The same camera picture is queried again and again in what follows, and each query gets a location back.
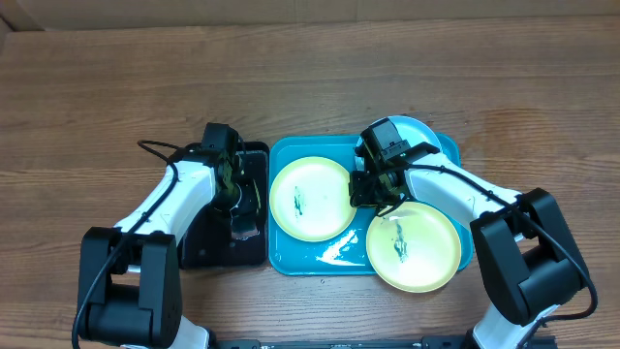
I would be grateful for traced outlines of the yellow plate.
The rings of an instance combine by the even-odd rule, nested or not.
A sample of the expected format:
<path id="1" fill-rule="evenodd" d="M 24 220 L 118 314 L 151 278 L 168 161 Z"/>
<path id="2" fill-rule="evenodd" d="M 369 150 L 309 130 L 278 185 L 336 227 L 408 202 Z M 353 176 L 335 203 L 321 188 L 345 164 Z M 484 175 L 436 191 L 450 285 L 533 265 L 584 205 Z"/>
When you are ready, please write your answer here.
<path id="1" fill-rule="evenodd" d="M 440 210 L 407 202 L 372 219 L 366 252 L 387 284 L 409 293 L 427 293 L 442 288 L 456 274 L 461 242 Z"/>
<path id="2" fill-rule="evenodd" d="M 273 180 L 270 212 L 287 235 L 307 242 L 336 237 L 352 223 L 349 172 L 325 157 L 310 156 L 286 165 Z"/>

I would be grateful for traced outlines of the green scrub sponge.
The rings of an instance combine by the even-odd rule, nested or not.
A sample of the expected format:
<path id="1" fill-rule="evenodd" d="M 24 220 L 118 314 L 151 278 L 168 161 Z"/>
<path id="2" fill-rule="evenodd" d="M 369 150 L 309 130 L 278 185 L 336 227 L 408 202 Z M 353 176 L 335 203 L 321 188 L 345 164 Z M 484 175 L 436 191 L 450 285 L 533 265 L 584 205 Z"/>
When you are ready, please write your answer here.
<path id="1" fill-rule="evenodd" d="M 247 240 L 258 236 L 258 216 L 253 213 L 233 216 L 231 219 L 231 237 L 234 240 Z"/>

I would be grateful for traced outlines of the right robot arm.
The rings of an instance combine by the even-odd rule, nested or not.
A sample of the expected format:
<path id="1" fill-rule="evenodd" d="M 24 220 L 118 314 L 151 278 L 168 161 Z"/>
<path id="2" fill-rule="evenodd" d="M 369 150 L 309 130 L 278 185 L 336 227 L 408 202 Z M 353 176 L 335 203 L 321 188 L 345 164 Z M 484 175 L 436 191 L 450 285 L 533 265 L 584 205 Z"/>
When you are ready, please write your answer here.
<path id="1" fill-rule="evenodd" d="M 407 199 L 469 229 L 491 305 L 464 348 L 535 348 L 539 328 L 592 315 L 599 297 L 554 197 L 496 186 L 454 165 L 432 143 L 364 141 L 352 174 L 353 206 L 391 213 Z"/>

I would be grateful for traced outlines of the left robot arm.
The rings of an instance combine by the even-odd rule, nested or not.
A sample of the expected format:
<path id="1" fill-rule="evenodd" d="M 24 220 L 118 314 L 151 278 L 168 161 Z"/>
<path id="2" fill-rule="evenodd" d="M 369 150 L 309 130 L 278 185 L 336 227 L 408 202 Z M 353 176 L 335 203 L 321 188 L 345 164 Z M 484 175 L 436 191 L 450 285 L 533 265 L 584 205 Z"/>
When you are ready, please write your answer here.
<path id="1" fill-rule="evenodd" d="M 211 331 L 183 313 L 181 271 L 266 260 L 264 144 L 193 143 L 166 165 L 138 208 L 83 236 L 74 347 L 209 348 Z"/>

